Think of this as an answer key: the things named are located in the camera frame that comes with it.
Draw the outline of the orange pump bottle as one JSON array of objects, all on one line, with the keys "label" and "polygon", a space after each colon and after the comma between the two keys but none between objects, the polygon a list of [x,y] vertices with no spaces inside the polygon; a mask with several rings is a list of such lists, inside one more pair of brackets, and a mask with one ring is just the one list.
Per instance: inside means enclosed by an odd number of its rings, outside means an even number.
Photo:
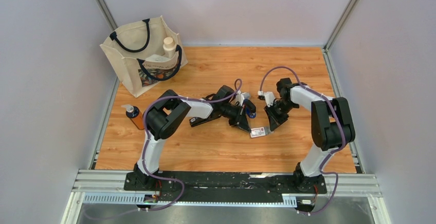
[{"label": "orange pump bottle", "polygon": [[132,121],[132,123],[139,130],[144,130],[143,120],[142,120],[142,112],[139,110],[137,106],[133,106],[130,104],[122,105],[121,107],[125,108],[126,116]]}]

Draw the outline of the blue tape dispenser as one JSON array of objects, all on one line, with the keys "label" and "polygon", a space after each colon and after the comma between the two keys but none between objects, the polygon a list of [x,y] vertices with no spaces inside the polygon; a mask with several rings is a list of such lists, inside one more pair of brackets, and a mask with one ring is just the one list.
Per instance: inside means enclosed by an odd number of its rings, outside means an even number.
[{"label": "blue tape dispenser", "polygon": [[245,99],[244,100],[244,107],[245,107],[245,112],[246,112],[247,116],[250,119],[254,119],[256,117],[256,111],[257,111],[256,106],[249,99]]}]

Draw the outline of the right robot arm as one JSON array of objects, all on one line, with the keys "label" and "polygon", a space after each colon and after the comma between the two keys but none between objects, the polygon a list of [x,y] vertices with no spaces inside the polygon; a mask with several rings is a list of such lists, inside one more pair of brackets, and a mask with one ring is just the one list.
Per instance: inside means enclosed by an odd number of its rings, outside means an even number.
[{"label": "right robot arm", "polygon": [[277,82],[280,97],[271,91],[258,92],[264,100],[270,131],[276,130],[289,118],[293,108],[303,107],[311,113],[313,146],[296,165],[291,185],[299,192],[315,190],[321,184],[322,170],[339,149],[355,140],[355,128],[346,98],[320,94],[307,85],[292,83],[289,78]]}]

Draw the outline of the cream canvas tote bag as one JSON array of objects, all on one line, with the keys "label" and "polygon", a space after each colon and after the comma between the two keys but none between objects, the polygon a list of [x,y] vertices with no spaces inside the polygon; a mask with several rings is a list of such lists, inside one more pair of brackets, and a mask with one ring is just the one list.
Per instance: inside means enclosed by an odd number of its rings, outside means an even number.
[{"label": "cream canvas tote bag", "polygon": [[[164,56],[163,41],[169,36],[177,44],[174,57],[160,64],[145,61],[153,54]],[[188,64],[179,33],[171,30],[162,16],[118,27],[100,48],[120,83],[135,98],[173,78]]]}]

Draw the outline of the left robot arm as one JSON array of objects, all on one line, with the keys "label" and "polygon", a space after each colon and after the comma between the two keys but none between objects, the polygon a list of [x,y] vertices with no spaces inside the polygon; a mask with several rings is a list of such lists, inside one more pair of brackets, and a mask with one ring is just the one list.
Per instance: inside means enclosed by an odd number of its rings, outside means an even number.
[{"label": "left robot arm", "polygon": [[144,147],[133,171],[126,175],[124,189],[149,191],[159,185],[162,177],[157,173],[164,145],[185,118],[190,118],[190,126],[195,127],[225,117],[231,127],[249,133],[248,120],[257,111],[249,98],[249,93],[227,85],[201,99],[179,96],[171,89],[165,91],[143,115],[147,129]]}]

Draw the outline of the red white staple box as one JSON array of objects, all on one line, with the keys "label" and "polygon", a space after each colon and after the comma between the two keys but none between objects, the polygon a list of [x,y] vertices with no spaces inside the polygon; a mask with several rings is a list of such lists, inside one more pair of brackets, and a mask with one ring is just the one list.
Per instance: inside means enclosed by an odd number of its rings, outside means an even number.
[{"label": "red white staple box", "polygon": [[269,134],[272,134],[273,132],[270,130],[269,127],[257,127],[257,128],[252,128],[250,131],[250,137],[251,138],[258,138],[258,137],[264,137],[267,136]]}]

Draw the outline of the black stapler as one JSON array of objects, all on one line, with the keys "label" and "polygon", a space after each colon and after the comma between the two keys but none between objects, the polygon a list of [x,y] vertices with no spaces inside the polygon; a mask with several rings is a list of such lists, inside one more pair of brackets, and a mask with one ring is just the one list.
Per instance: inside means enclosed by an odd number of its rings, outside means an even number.
[{"label": "black stapler", "polygon": [[196,127],[199,126],[201,124],[205,124],[207,122],[216,120],[218,118],[220,118],[222,116],[221,113],[217,112],[217,111],[213,111],[208,117],[206,118],[200,118],[200,117],[193,117],[189,120],[190,126],[191,127]]}]

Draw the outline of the white paper in bag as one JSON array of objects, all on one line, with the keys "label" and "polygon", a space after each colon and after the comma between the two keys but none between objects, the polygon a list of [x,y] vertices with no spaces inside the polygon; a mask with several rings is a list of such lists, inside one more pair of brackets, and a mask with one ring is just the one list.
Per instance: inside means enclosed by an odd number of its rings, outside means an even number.
[{"label": "white paper in bag", "polygon": [[154,62],[154,63],[159,63],[159,64],[164,63],[164,62],[168,62],[170,60],[171,60],[170,58],[167,58],[167,57],[162,56],[162,55],[157,55],[157,54],[153,54],[145,59],[145,61],[147,61],[147,62]]}]

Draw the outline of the aluminium rail frame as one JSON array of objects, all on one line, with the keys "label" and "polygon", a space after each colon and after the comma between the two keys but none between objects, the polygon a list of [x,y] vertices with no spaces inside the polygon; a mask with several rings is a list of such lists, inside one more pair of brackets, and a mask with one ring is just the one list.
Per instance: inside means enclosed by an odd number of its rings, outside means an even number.
[{"label": "aluminium rail frame", "polygon": [[390,223],[373,174],[324,175],[327,193],[283,194],[279,203],[160,201],[126,191],[124,170],[79,170],[62,223]]}]

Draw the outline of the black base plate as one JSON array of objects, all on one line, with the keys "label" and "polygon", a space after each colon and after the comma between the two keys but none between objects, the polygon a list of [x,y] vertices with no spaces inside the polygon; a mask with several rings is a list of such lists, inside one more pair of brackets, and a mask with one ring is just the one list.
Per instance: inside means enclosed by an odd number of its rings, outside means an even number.
[{"label": "black base plate", "polygon": [[124,181],[126,191],[151,191],[160,201],[279,203],[283,194],[327,193],[325,180],[297,186],[293,175],[263,176],[260,173],[160,171],[160,179],[129,172]]}]

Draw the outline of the beige bottle in bag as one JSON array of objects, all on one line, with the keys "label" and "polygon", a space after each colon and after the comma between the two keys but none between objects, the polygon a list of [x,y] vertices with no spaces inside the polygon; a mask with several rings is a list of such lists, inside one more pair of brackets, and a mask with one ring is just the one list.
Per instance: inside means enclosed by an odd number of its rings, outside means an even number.
[{"label": "beige bottle in bag", "polygon": [[163,40],[163,49],[164,49],[164,56],[168,59],[172,59],[175,55],[176,50],[176,42],[172,37],[166,37]]}]

